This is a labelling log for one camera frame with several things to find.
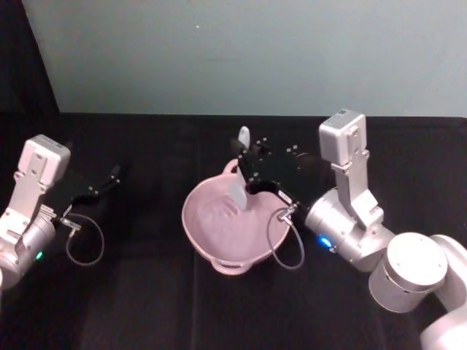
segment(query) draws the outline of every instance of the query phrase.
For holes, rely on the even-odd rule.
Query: blue-gray wall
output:
[[[465,0],[23,0],[62,112],[463,116]]]

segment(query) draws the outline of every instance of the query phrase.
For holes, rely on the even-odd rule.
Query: black table surface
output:
[[[185,237],[185,197],[222,171],[242,125],[253,139],[296,141],[318,153],[324,119],[1,116],[3,208],[23,143],[38,133],[73,140],[70,169],[84,177],[103,178],[122,159],[129,168],[108,199],[84,210],[104,231],[104,259],[72,265],[57,237],[60,244],[4,293],[0,349],[420,349],[420,332],[443,313],[435,297],[410,314],[382,310],[368,274],[319,249],[304,229],[300,270],[268,259],[237,277],[215,272]],[[369,185],[385,225],[467,245],[467,120],[368,117],[367,125]],[[279,255],[297,258],[291,235]]]

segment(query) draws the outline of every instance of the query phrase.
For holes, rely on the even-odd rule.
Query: blue led light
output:
[[[318,242],[322,245],[325,246],[326,248],[332,248],[333,244],[331,243],[331,240],[325,236],[320,236],[318,237]]]

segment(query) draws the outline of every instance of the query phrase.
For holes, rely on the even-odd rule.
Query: black fabric backdrop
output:
[[[368,293],[368,276],[318,249],[304,229],[299,271],[268,259],[234,278],[216,273],[185,237],[186,195],[223,169],[232,156],[228,140],[242,125],[254,139],[297,141],[317,152],[323,120],[4,116],[2,207],[23,142],[37,133],[74,139],[70,169],[88,178],[106,176],[123,158],[130,163],[122,186],[86,211],[107,238],[104,260],[73,266],[62,253],[66,232],[58,232],[45,258],[4,295],[1,349],[419,349],[420,331],[442,315],[437,300],[410,314],[383,311]],[[445,233],[467,245],[466,134],[463,119],[368,118],[370,187],[391,230]],[[279,254],[289,263],[297,258],[292,236]]]
[[[0,0],[0,112],[58,113],[20,0]]]

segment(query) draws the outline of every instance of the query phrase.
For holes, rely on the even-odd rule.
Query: pink bowl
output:
[[[273,211],[285,206],[272,193],[261,192],[247,194],[247,210],[240,210],[229,195],[229,186],[238,181],[236,174],[232,174],[236,165],[236,160],[232,160],[221,175],[198,184],[182,210],[188,239],[216,271],[225,275],[245,273],[271,255],[266,225]],[[288,230],[285,222],[271,221],[274,250],[284,241]]]

